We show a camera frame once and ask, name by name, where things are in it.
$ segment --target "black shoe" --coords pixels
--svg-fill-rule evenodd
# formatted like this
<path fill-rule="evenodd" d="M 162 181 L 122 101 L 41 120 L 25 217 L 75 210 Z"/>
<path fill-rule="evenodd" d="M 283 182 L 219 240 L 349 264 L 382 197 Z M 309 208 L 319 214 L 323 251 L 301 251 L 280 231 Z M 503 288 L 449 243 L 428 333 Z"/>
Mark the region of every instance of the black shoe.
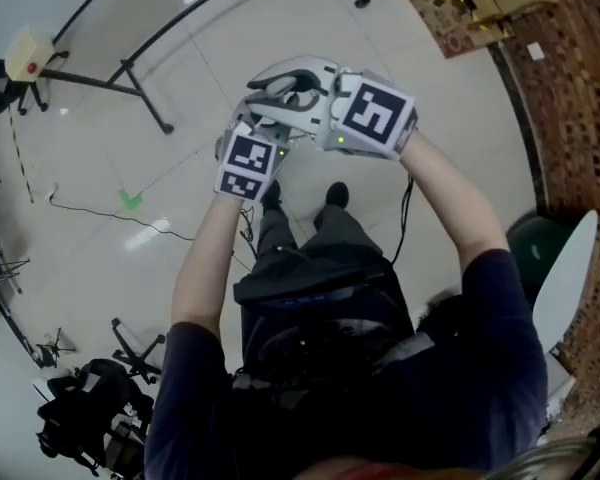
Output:
<path fill-rule="evenodd" d="M 333 204 L 344 210 L 349 204 L 349 189 L 347 186 L 341 181 L 331 185 L 327 191 L 325 204 Z"/>
<path fill-rule="evenodd" d="M 278 183 L 278 180 L 274 180 L 260 200 L 262 213 L 267 210 L 280 210 L 280 193 L 280 183 Z"/>

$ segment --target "robotic glove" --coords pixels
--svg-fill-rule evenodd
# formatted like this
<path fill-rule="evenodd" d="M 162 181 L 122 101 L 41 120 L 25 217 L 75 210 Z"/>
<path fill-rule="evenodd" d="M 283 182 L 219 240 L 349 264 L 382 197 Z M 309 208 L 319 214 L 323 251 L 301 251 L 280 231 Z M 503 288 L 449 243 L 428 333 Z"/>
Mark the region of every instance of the robotic glove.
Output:
<path fill-rule="evenodd" d="M 275 64 L 247 84 L 252 94 L 216 143 L 216 191 L 259 201 L 289 153 L 291 129 L 325 151 L 396 160 L 416 127 L 414 99 L 369 70 L 320 57 Z"/>
<path fill-rule="evenodd" d="M 288 126 L 252 115 L 243 100 L 216 141 L 216 192 L 260 201 L 287 159 L 290 133 Z"/>
<path fill-rule="evenodd" d="M 302 55 L 275 64 L 247 87 L 254 114 L 312 135 L 325 151 L 398 159 L 416 127 L 414 98 L 369 70 L 354 73 Z"/>

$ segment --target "person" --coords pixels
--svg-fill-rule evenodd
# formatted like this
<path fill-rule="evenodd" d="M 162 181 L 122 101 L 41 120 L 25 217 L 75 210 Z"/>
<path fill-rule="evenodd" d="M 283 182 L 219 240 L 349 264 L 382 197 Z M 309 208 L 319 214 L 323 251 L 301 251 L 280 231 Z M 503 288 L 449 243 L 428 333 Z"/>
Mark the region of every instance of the person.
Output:
<path fill-rule="evenodd" d="M 413 333 L 346 186 L 298 249 L 274 184 L 256 265 L 235 287 L 249 331 L 230 377 L 219 322 L 242 203 L 217 194 L 175 283 L 148 479 L 457 480 L 535 445 L 546 366 L 495 212 L 420 132 L 400 161 L 457 248 L 457 325 Z"/>

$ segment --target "black cable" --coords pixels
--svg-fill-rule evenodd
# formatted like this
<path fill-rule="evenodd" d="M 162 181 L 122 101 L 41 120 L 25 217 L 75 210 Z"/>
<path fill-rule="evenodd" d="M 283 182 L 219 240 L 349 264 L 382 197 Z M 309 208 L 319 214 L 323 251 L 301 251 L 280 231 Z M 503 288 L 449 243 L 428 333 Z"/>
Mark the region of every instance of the black cable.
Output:
<path fill-rule="evenodd" d="M 407 190 L 402 196 L 402 203 L 400 205 L 400 242 L 398 243 L 398 249 L 396 250 L 396 255 L 393 257 L 393 261 L 391 261 L 392 265 L 396 264 L 398 261 L 398 256 L 400 256 L 400 251 L 402 250 L 402 244 L 404 243 L 404 236 L 407 232 L 407 217 L 409 215 L 409 203 L 411 202 L 411 195 L 413 194 L 413 177 L 409 175 L 409 183 L 407 184 Z"/>
<path fill-rule="evenodd" d="M 244 219 L 245 224 L 247 225 L 244 231 L 240 231 L 240 236 L 245 239 L 247 245 L 249 245 L 249 249 L 253 253 L 254 258 L 258 258 L 258 253 L 256 252 L 255 247 L 253 247 L 253 215 L 255 213 L 255 208 L 252 206 L 251 208 L 247 208 L 240 210 L 240 216 Z"/>
<path fill-rule="evenodd" d="M 158 229 L 157 227 L 153 226 L 152 224 L 147 224 L 146 222 L 140 222 L 138 219 L 134 219 L 133 217 L 121 217 L 120 215 L 116 215 L 115 213 L 102 213 L 102 212 L 96 212 L 94 210 L 87 210 L 86 208 L 74 208 L 72 206 L 63 206 L 61 204 L 54 203 L 53 197 L 54 196 L 51 196 L 49 198 L 49 202 L 51 203 L 51 206 L 55 206 L 56 208 L 63 208 L 65 210 L 73 210 L 73 211 L 77 211 L 77 212 L 92 213 L 93 215 L 100 215 L 101 217 L 113 217 L 114 219 L 118 219 L 118 220 L 128 220 L 131 222 L 135 222 L 136 224 L 140 224 L 141 226 L 153 228 L 161 235 L 173 235 L 182 240 L 186 240 L 187 242 L 193 242 L 193 240 L 194 240 L 193 238 L 187 238 L 187 237 L 179 235 L 178 233 L 175 233 L 173 231 L 162 231 L 162 230 Z"/>
<path fill-rule="evenodd" d="M 180 238 L 181 240 L 185 240 L 187 242 L 193 242 L 195 239 L 194 238 L 187 238 L 186 236 L 182 236 L 179 235 L 178 233 L 174 232 L 174 231 L 162 231 L 160 229 L 158 229 L 157 227 L 155 227 L 152 224 L 147 224 L 146 222 L 141 222 L 138 219 L 134 219 L 133 217 L 122 217 L 120 215 L 116 215 L 115 213 L 104 213 L 104 212 L 96 212 L 95 210 L 89 210 L 87 208 L 76 208 L 74 206 L 65 206 L 62 204 L 57 204 L 53 202 L 53 198 L 54 198 L 55 194 L 51 195 L 51 197 L 49 197 L 49 203 L 51 204 L 51 206 L 55 206 L 56 208 L 62 208 L 63 210 L 72 210 L 72 211 L 76 211 L 76 212 L 87 212 L 87 213 L 91 213 L 93 215 L 99 215 L 101 217 L 112 217 L 114 219 L 118 219 L 118 220 L 124 220 L 124 221 L 129 221 L 129 222 L 135 222 L 136 224 L 140 224 L 141 226 L 145 226 L 147 228 L 152 228 L 155 231 L 157 231 L 158 233 L 160 233 L 161 235 L 173 235 L 177 238 Z M 242 213 L 244 212 L 245 215 L 243 215 L 244 219 L 247 222 L 247 233 L 245 236 L 245 233 L 243 233 L 242 231 L 240 231 L 240 235 L 242 235 L 242 237 L 247 241 L 247 243 L 249 244 L 249 247 L 251 248 L 251 250 L 253 251 L 254 255 L 255 255 L 255 249 L 253 248 L 253 245 L 251 245 L 251 242 L 253 241 L 253 228 L 251 227 L 251 223 L 253 222 L 253 211 L 251 211 L 251 216 L 248 217 L 247 214 L 249 212 L 249 210 L 241 210 L 240 214 L 242 215 Z M 236 260 L 240 265 L 242 265 L 244 268 L 246 268 L 249 272 L 251 272 L 251 269 L 245 265 L 235 254 L 235 251 L 233 251 L 231 253 L 231 255 L 233 256 L 233 259 Z"/>
<path fill-rule="evenodd" d="M 404 237 L 405 237 L 405 233 L 407 231 L 407 217 L 409 214 L 409 203 L 411 201 L 411 195 L 413 193 L 413 186 L 414 186 L 413 178 L 411 176 L 409 176 L 409 183 L 407 185 L 407 190 L 405 191 L 404 195 L 402 196 L 402 202 L 401 202 L 401 206 L 400 206 L 400 229 L 401 229 L 400 242 L 398 243 L 398 248 L 396 250 L 396 254 L 393 258 L 393 261 L 391 261 L 392 265 L 395 265 L 396 261 L 398 261 L 398 256 L 400 256 L 400 251 L 402 250 L 402 245 L 404 243 Z M 87 213 L 91 213 L 93 215 L 99 215 L 101 217 L 112 217 L 112 218 L 118 219 L 118 220 L 135 222 L 136 224 L 140 224 L 141 226 L 152 228 L 156 232 L 160 233 L 161 235 L 173 235 L 173 236 L 180 238 L 181 240 L 185 240 L 187 242 L 194 241 L 193 238 L 187 238 L 187 237 L 182 236 L 174 231 L 160 230 L 152 224 L 148 224 L 146 222 L 141 222 L 138 219 L 134 219 L 133 217 L 122 217 L 115 213 L 97 212 L 94 210 L 89 210 L 87 208 L 76 208 L 73 206 L 65 206 L 65 205 L 57 204 L 57 203 L 53 202 L 54 196 L 55 196 L 55 194 L 51 195 L 51 197 L 49 198 L 49 203 L 52 206 L 55 206 L 56 208 L 62 208 L 64 210 L 72 210 L 72 211 L 79 211 L 79 212 L 87 212 Z M 255 208 L 253 206 L 250 208 L 247 208 L 246 210 L 245 209 L 240 210 L 240 216 L 244 219 L 244 222 L 246 225 L 246 228 L 244 229 L 244 231 L 240 230 L 240 236 L 245 240 L 245 242 L 247 242 L 249 249 L 251 249 L 251 252 L 253 253 L 253 257 L 257 259 L 258 253 L 257 253 L 255 247 L 253 246 L 253 242 L 255 239 L 254 233 L 253 233 L 254 214 L 255 214 Z M 233 255 L 233 258 L 240 265 L 242 265 L 249 272 L 251 272 L 251 269 L 247 265 L 245 265 L 240 259 L 238 259 L 238 257 L 235 255 L 235 252 L 232 255 Z"/>

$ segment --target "tiled floor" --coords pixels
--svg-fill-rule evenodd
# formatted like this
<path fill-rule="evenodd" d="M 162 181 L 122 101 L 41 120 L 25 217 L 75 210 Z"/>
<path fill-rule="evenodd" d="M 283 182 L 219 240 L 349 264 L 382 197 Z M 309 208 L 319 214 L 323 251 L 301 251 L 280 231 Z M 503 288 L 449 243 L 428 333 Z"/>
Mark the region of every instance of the tiled floor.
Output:
<path fill-rule="evenodd" d="M 103 2 L 76 28 L 67 69 L 106 76 L 133 49 L 139 10 L 154 11 L 141 19 L 155 29 L 182 8 L 179 0 Z M 115 2 L 115 15 L 105 12 L 107 2 Z M 487 192 L 505 226 L 534 207 L 522 138 L 486 51 L 444 60 L 407 0 L 373 0 L 364 10 L 353 0 L 244 0 L 206 26 L 199 17 L 185 20 L 138 62 L 145 88 L 176 127 L 173 135 L 159 131 L 138 99 L 59 82 L 50 88 L 46 114 L 15 115 L 33 204 L 8 116 L 0 116 L 0 242 L 10 259 L 31 259 L 19 279 L 23 294 L 12 301 L 31 341 L 62 327 L 79 349 L 63 362 L 81 365 L 117 348 L 113 317 L 129 327 L 138 346 L 166 332 L 171 289 L 189 244 L 133 223 L 53 208 L 44 196 L 58 183 L 59 204 L 129 215 L 121 209 L 124 189 L 143 197 L 133 217 L 167 219 L 169 229 L 195 236 L 213 197 L 213 142 L 246 93 L 245 83 L 271 63 L 302 53 L 369 67 L 412 93 L 421 129 Z M 392 257 L 406 173 L 397 164 L 325 154 L 306 140 L 295 145 L 280 175 L 298 240 L 313 232 L 312 217 L 336 180 L 349 185 L 351 213 Z M 235 251 L 253 264 L 241 239 Z M 417 191 L 396 269 L 414 316 L 429 297 L 460 281 L 454 249 Z M 234 261 L 230 280 L 246 272 Z M 230 290 L 222 332 L 227 366 L 235 369 L 240 321 Z"/>

